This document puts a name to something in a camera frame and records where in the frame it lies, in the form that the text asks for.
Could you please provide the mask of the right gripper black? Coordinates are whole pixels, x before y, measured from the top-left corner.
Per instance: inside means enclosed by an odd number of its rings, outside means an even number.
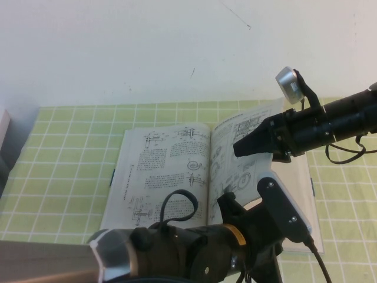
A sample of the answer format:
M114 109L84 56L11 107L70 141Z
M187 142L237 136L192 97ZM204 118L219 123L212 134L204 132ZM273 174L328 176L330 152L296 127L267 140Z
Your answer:
M251 133L234 144L236 157L273 153L274 162L290 162L307 151L335 141L322 106L294 109L264 119Z

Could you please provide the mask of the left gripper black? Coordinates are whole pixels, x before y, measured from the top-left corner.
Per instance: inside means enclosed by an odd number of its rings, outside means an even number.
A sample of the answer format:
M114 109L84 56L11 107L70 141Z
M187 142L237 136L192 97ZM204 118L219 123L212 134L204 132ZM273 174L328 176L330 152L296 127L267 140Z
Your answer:
M282 282L277 257L283 252L284 237L264 203L252 207L245 215L245 208L236 201L235 194L226 192L217 199L217 204L222 224L239 226L243 220L249 250L244 261L244 280Z

